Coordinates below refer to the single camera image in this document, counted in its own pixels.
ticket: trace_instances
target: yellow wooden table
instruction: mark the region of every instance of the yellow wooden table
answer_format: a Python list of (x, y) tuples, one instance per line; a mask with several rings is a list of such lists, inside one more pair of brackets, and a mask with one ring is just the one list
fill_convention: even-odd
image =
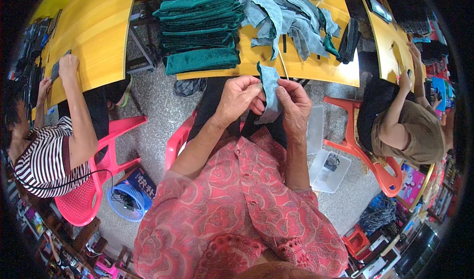
[[(124, 79), (133, 2), (70, 0), (41, 53), (44, 75), (51, 76), (53, 65), (70, 49), (79, 57), (78, 77), (83, 92)], [(66, 95), (59, 77), (53, 83), (45, 109), (64, 100)]]
[[(317, 5), (319, 1), (311, 0)], [(349, 22), (349, 12), (344, 0), (324, 0), (318, 5), (320, 8), (331, 11), (333, 21), (335, 21), (341, 28), (339, 38), (333, 37), (334, 46), (339, 49), (342, 34)], [(253, 28), (251, 25), (243, 27), (239, 30), (240, 42), (237, 49), (240, 51), (241, 63), (235, 69), (226, 70), (209, 70), (177, 74), (177, 79), (189, 79), (198, 77), (215, 77), (215, 76), (238, 76), (238, 75), (258, 75), (257, 62), (260, 61), (262, 65), (275, 67), (280, 76), (285, 76), (280, 58), (270, 61), (272, 55), (271, 46), (255, 46), (250, 47), (252, 37), (257, 37), (258, 28)], [(289, 77), (305, 78), (334, 82), (349, 86), (359, 86), (359, 59), (357, 51), (354, 55), (354, 61), (349, 64), (343, 64), (336, 61), (336, 57), (330, 55), (330, 58), (321, 57), (317, 59), (317, 55), (311, 56), (303, 62), (300, 58), (291, 37), (286, 37), (286, 53), (283, 52), (283, 35), (280, 36), (278, 43), (285, 62)]]
[[(397, 26), (395, 29), (392, 23), (387, 24), (378, 15), (371, 12), (365, 0), (362, 2), (374, 33), (380, 77), (397, 83), (397, 75), (408, 69), (413, 71), (413, 59), (407, 46), (408, 36), (399, 25), (395, 24)], [(415, 81), (414, 74), (412, 74), (412, 81)]]

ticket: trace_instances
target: plastic container lid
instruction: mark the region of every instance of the plastic container lid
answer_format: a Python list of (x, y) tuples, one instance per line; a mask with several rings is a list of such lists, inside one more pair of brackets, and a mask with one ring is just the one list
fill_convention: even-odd
[(307, 155), (317, 154), (323, 147), (324, 106), (316, 105), (311, 108), (306, 131)]
[[(339, 164), (334, 172), (324, 167), (324, 163), (330, 154), (336, 155), (339, 159)], [(320, 150), (309, 169), (311, 188), (322, 192), (335, 193), (350, 165), (351, 160), (349, 158), (335, 152)]]

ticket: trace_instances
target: red plastic stool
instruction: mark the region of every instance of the red plastic stool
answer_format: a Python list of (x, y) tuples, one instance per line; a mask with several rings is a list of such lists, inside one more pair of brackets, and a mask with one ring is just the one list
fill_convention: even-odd
[(348, 237), (342, 236), (341, 239), (354, 258), (359, 254), (362, 249), (370, 245), (369, 239), (367, 239), (367, 237), (364, 235), (364, 232), (358, 224), (354, 226), (354, 231), (351, 235), (349, 235)]

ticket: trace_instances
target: brown t-shirt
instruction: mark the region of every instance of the brown t-shirt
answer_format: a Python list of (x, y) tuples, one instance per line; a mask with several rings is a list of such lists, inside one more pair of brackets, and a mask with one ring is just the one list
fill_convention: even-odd
[(401, 109), (399, 123), (410, 133), (411, 141), (404, 150), (398, 150), (383, 143), (378, 136), (380, 126), (387, 115), (379, 113), (372, 126), (372, 148), (379, 156), (404, 158), (413, 164), (433, 164), (445, 154), (441, 121), (431, 107), (405, 100)]

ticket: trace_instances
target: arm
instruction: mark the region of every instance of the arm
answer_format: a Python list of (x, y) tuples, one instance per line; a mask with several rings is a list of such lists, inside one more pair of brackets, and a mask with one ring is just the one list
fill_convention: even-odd
[(387, 114), (380, 126), (378, 133), (379, 139), (398, 150), (405, 150), (410, 144), (410, 133), (406, 130), (405, 126), (398, 123), (400, 119), (401, 109), (405, 103), (410, 89), (412, 88), (412, 81), (408, 78), (406, 72), (400, 76), (400, 91), (397, 97), (392, 102), (392, 105), (387, 111)]
[(212, 116), (199, 134), (186, 144), (186, 148), (176, 158), (170, 170), (195, 179), (206, 164), (210, 153), (227, 128)]
[(36, 117), (34, 128), (41, 128), (44, 126), (44, 101), (51, 90), (51, 78), (46, 76), (39, 82), (38, 100), (36, 102)]
[(262, 114), (265, 100), (262, 84), (253, 76), (229, 79), (224, 86), (216, 113), (206, 122), (199, 134), (186, 144), (170, 170), (195, 179), (206, 164), (224, 130), (247, 108)]
[(66, 93), (73, 135), (69, 137), (69, 159), (71, 169), (85, 163), (97, 151), (98, 141), (86, 101), (77, 82), (79, 60), (74, 55), (66, 55), (59, 60), (59, 75)]
[(59, 259), (59, 255), (56, 252), (56, 247), (53, 244), (53, 240), (51, 239), (50, 236), (48, 236), (48, 237), (49, 237), (49, 244), (51, 244), (51, 251), (53, 252), (53, 256), (55, 257), (56, 262), (60, 262), (61, 260)]
[(283, 128), (288, 136), (285, 185), (291, 190), (309, 189), (306, 129), (312, 102), (299, 83), (279, 79), (278, 84), (276, 95), (285, 110)]
[(415, 102), (421, 105), (423, 108), (427, 108), (430, 106), (430, 103), (426, 99), (425, 94), (425, 84), (423, 81), (423, 62), (421, 61), (421, 53), (413, 42), (407, 42), (407, 45), (412, 55), (413, 67), (415, 69)]

